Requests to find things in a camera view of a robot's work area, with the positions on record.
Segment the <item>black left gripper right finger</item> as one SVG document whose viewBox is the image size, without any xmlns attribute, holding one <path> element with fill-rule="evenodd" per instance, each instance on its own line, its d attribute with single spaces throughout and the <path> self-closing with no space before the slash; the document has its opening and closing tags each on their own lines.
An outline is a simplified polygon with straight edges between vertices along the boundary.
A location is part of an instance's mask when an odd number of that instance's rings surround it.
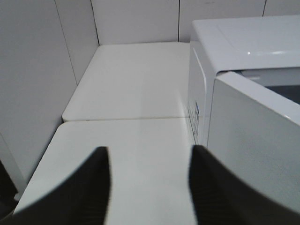
<svg viewBox="0 0 300 225">
<path fill-rule="evenodd" d="M 191 148 L 188 184 L 198 225 L 298 225 L 299 213 L 251 188 L 202 145 Z"/>
</svg>

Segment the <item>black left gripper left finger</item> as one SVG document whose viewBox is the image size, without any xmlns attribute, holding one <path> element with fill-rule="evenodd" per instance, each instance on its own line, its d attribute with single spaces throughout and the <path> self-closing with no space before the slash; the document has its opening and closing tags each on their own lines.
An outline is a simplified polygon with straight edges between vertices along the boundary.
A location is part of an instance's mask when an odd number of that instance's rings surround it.
<svg viewBox="0 0 300 225">
<path fill-rule="evenodd" d="M 109 154 L 94 149 L 62 184 L 12 216 L 13 225 L 103 225 L 111 189 Z"/>
</svg>

